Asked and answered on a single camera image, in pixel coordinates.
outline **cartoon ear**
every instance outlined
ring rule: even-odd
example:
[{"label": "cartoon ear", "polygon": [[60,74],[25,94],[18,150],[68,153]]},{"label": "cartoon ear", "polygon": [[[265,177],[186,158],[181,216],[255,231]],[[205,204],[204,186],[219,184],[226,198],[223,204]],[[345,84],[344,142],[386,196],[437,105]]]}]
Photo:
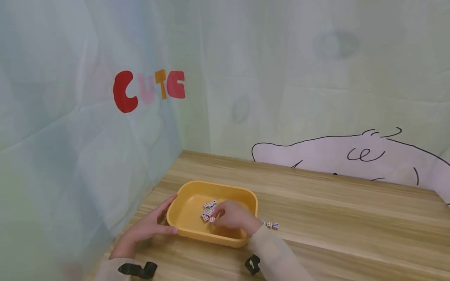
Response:
[{"label": "cartoon ear", "polygon": [[272,143],[257,143],[252,148],[255,162],[292,167],[302,159],[298,155],[297,147],[279,146]]}]

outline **cartoon drawing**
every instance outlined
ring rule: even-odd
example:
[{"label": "cartoon drawing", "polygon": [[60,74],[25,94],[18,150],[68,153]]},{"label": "cartoon drawing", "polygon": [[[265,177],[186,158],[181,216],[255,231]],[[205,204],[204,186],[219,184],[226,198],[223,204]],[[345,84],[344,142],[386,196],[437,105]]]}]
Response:
[{"label": "cartoon drawing", "polygon": [[252,155],[255,162],[431,189],[450,205],[450,164],[431,152],[392,139],[402,132],[397,129],[388,136],[370,129],[288,146],[257,143]]}]

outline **red letter c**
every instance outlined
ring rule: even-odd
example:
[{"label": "red letter c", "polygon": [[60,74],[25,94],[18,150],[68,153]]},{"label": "red letter c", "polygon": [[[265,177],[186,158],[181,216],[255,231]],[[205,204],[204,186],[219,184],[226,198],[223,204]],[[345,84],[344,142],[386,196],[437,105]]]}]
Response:
[{"label": "red letter c", "polygon": [[136,109],[138,106],[138,97],[134,96],[129,98],[126,96],[126,88],[133,80],[133,73],[125,70],[119,72],[114,80],[114,86],[112,87],[112,93],[114,94],[114,101],[117,108],[123,113],[129,113]]}]

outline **black outline drawing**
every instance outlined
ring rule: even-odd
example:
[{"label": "black outline drawing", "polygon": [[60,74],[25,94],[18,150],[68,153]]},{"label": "black outline drawing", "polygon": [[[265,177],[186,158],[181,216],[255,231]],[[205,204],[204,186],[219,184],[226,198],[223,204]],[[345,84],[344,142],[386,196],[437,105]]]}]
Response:
[{"label": "black outline drawing", "polygon": [[[421,150],[421,151],[423,151],[423,152],[425,152],[425,153],[428,153],[428,154],[430,154],[430,155],[433,155],[434,157],[436,157],[437,159],[443,161],[444,163],[446,163],[446,164],[450,167],[450,164],[449,164],[447,161],[445,161],[444,159],[440,158],[440,157],[437,156],[436,154],[433,154],[433,153],[431,153],[431,152],[428,152],[428,151],[426,151],[426,150],[424,150],[424,149],[421,149],[421,148],[419,148],[419,147],[417,147],[417,146],[415,146],[415,145],[407,144],[407,143],[402,143],[402,142],[396,141],[396,140],[394,140],[394,139],[391,139],[390,137],[396,136],[396,135],[398,135],[398,134],[401,134],[401,132],[403,132],[403,130],[402,130],[400,127],[396,127],[396,128],[399,130],[397,133],[392,134],[392,135],[388,135],[388,136],[381,136],[381,137],[379,137],[379,138],[385,138],[386,140],[391,141],[391,142],[401,143],[401,144],[403,144],[403,145],[407,145],[407,146],[410,146],[410,147],[414,147],[414,148],[416,148],[416,149],[418,149],[418,150]],[[354,135],[348,135],[348,136],[325,136],[325,137],[320,137],[320,138],[312,138],[312,139],[307,139],[307,140],[304,140],[304,141],[301,141],[301,142],[293,143],[293,144],[291,144],[291,145],[279,145],[279,144],[274,144],[274,143],[265,143],[265,144],[271,144],[271,145],[275,145],[275,146],[278,146],[278,147],[291,147],[291,146],[296,145],[296,144],[299,144],[299,143],[308,142],[308,141],[313,141],[313,140],[317,140],[317,139],[321,139],[321,138],[356,137],[356,136],[362,136],[362,135],[364,135],[365,133],[370,132],[370,131],[375,131],[375,129],[369,129],[369,130],[366,130],[366,131],[364,131],[362,134],[354,134]],[[373,135],[378,134],[378,133],[379,133],[378,131],[377,131],[377,132],[373,132],[373,133],[370,134],[370,136],[373,136]],[[252,158],[253,158],[253,161],[255,161],[255,156],[253,155],[253,149],[254,149],[254,147],[255,147],[256,145],[258,145],[258,144],[264,144],[264,143],[256,143],[256,144],[253,145],[253,147],[252,147]],[[380,159],[380,158],[384,155],[384,153],[386,152],[386,151],[383,151],[383,152],[381,153],[380,156],[378,156],[378,157],[376,157],[376,158],[374,158],[374,159],[371,159],[371,160],[363,160],[363,158],[366,157],[366,156],[370,153],[370,149],[365,148],[365,149],[363,149],[363,150],[361,151],[360,157],[355,158],[355,159],[350,159],[350,153],[351,153],[352,151],[354,151],[355,149],[356,149],[356,148],[353,148],[352,150],[350,150],[350,151],[348,152],[348,154],[347,154],[347,159],[348,159],[348,160],[351,160],[351,161],[354,161],[354,160],[361,160],[361,161],[363,161],[363,162],[371,162],[371,161],[375,161],[375,160],[377,160],[377,159]],[[302,162],[303,162],[303,159],[300,160],[297,164],[295,164],[295,165],[292,166],[291,168],[296,168],[297,165],[300,164],[300,163],[302,163]],[[416,185],[418,186],[418,185],[419,185],[419,172],[417,171],[416,167],[413,167],[413,170],[414,170],[414,172],[415,172],[415,174],[416,174],[416,179],[417,179]],[[372,181],[379,180],[379,179],[384,179],[384,178],[374,178],[374,179],[372,179]]]},{"label": "black outline drawing", "polygon": [[292,166],[291,168],[295,168],[297,167],[298,164],[300,164],[303,160],[300,160],[300,162],[298,162],[297,164],[295,164],[294,166]]},{"label": "black outline drawing", "polygon": [[383,156],[383,155],[386,153],[386,151],[383,151],[383,153],[381,153],[381,155],[378,156],[377,158],[374,158],[374,159],[371,159],[371,160],[363,160],[363,158],[366,157],[366,156],[370,153],[370,149],[364,148],[364,149],[361,151],[360,156],[359,156],[358,158],[350,159],[350,157],[349,157],[349,156],[350,156],[350,153],[351,153],[352,151],[354,151],[355,149],[356,149],[356,147],[353,148],[352,150],[350,150],[350,152],[347,154],[347,159],[348,159],[348,160],[350,160],[350,161],[361,160],[361,161],[363,161],[363,162],[372,162],[372,161],[375,161],[375,160],[377,160],[377,159],[380,159],[381,156]]},{"label": "black outline drawing", "polygon": [[419,185],[419,173],[417,172],[416,167],[413,167],[413,169],[414,169],[414,172],[416,172],[416,178],[417,178],[416,185]]}]

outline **dice pile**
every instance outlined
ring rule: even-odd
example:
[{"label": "dice pile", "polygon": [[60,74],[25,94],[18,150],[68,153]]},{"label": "dice pile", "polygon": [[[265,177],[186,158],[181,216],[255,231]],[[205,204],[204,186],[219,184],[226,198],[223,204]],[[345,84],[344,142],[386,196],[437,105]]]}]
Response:
[{"label": "dice pile", "polygon": [[205,222],[205,223],[207,223],[208,221],[209,221],[209,223],[213,223],[214,222],[214,220],[216,218],[214,218],[212,216],[212,213],[214,212],[216,207],[217,207],[217,201],[216,200],[213,200],[211,202],[203,204],[203,208],[205,209],[203,211],[203,213],[202,213],[202,216],[201,216],[202,219],[203,219],[203,222]]},{"label": "dice pile", "polygon": [[278,230],[278,224],[277,223],[272,223],[272,222],[267,222],[266,223],[265,221],[262,220],[261,224],[267,226],[267,228],[272,228],[274,230]]}]

